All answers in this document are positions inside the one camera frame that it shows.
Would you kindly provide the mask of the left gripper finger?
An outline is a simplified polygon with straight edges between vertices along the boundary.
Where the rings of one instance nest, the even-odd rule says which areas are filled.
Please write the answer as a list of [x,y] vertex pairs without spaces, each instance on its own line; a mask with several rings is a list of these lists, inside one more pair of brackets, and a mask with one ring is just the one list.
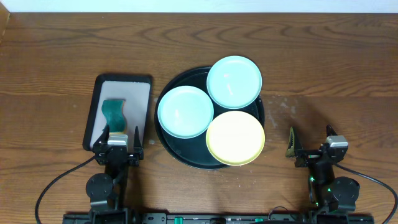
[[110,132],[110,128],[109,128],[109,125],[107,124],[104,127],[102,134],[96,140],[96,146],[103,146],[103,145],[108,144],[109,132]]
[[138,126],[136,126],[135,130],[134,130],[133,149],[134,149],[135,153],[142,153],[143,152],[143,146],[141,144]]

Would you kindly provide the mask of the green yellow sponge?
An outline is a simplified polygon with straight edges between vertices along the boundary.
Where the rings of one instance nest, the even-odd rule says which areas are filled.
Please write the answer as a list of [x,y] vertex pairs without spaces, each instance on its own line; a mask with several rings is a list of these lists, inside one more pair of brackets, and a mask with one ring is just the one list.
[[125,133],[126,119],[123,115],[124,100],[104,100],[101,111],[110,133]]

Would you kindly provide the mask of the yellow plate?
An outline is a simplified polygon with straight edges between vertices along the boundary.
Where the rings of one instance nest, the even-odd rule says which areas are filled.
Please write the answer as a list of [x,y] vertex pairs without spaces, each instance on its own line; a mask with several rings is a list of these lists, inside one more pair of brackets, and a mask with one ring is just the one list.
[[206,131],[210,154],[229,166],[252,162],[262,152],[265,141],[261,123],[243,111],[229,111],[217,116]]

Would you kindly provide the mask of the mint plate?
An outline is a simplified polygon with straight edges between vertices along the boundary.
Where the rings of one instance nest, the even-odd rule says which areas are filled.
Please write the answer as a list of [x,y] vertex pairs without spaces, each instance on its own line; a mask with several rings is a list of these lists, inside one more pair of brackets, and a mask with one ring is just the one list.
[[232,110],[244,108],[260,94],[261,71],[246,57],[238,55],[224,57],[210,68],[206,87],[216,104]]
[[160,126],[173,137],[190,139],[204,133],[214,117],[210,97],[194,86],[178,86],[168,91],[157,109]]

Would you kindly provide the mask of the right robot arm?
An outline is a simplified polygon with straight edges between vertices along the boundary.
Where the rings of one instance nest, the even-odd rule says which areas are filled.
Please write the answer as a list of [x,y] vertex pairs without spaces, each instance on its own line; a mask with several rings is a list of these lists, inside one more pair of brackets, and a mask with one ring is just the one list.
[[328,125],[326,139],[318,149],[304,149],[295,128],[289,132],[286,157],[295,158],[295,167],[308,168],[310,202],[317,206],[308,214],[310,223],[348,223],[348,214],[356,209],[359,183],[349,177],[336,177],[334,166],[343,160],[348,142]]

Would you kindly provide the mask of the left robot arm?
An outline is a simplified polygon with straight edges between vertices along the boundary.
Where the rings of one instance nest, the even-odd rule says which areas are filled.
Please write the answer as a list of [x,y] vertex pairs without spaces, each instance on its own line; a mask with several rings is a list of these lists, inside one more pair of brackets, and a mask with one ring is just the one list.
[[110,133],[106,125],[93,144],[94,160],[105,166],[103,173],[90,177],[86,194],[90,198],[91,223],[141,223],[141,215],[124,206],[130,167],[139,166],[144,150],[139,138],[139,128],[134,130],[134,152],[128,152],[128,136]]

